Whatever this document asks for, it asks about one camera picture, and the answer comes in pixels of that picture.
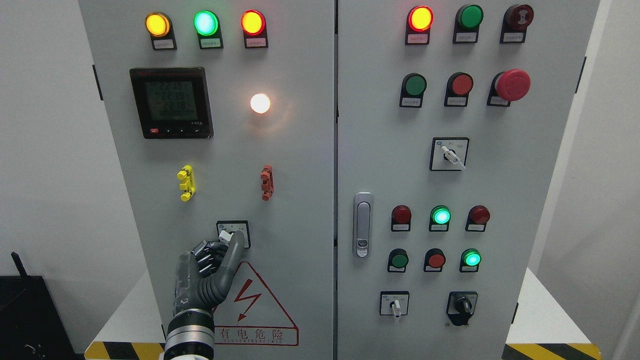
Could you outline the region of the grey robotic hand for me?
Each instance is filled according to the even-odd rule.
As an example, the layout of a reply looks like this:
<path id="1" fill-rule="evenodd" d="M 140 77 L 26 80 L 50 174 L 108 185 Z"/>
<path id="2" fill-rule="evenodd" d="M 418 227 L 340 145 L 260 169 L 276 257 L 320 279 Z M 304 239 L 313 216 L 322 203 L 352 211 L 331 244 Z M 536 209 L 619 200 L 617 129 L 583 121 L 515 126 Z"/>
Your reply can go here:
<path id="1" fill-rule="evenodd" d="M 245 242 L 245 235 L 235 231 L 227 242 L 204 240 L 180 255 L 175 274 L 174 316 L 189 309 L 210 312 L 226 301 Z"/>

